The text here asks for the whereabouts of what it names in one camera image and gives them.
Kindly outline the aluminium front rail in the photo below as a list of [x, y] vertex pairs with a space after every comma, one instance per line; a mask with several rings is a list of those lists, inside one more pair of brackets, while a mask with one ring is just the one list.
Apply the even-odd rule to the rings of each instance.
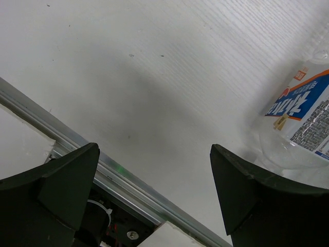
[[[1, 80], [1, 104], [54, 139], [56, 156], [64, 156], [88, 143], [4, 79]], [[169, 221], [205, 246], [230, 245], [103, 152], [94, 183], [157, 226]]]

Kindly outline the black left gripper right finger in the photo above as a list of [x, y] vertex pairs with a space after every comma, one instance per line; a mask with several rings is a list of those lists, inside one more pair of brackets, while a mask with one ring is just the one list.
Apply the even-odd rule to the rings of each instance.
[[234, 246], [328, 246], [328, 190], [281, 177], [214, 144], [210, 161]]

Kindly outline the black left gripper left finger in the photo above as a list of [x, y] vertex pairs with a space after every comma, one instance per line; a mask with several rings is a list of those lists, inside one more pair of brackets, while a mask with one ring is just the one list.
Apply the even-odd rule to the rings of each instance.
[[1, 246], [72, 246], [99, 160], [89, 143], [1, 180]]

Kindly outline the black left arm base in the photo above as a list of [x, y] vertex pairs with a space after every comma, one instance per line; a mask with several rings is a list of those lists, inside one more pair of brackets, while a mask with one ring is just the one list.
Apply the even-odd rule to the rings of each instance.
[[84, 212], [72, 246], [138, 246], [161, 225], [143, 204], [112, 186], [96, 182], [85, 192], [74, 189], [71, 195], [83, 200]]

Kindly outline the clear bottle red label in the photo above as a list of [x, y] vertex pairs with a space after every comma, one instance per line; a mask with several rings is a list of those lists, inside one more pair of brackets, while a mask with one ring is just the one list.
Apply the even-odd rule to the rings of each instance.
[[328, 46], [295, 73], [262, 118], [261, 164], [270, 170], [328, 165]]

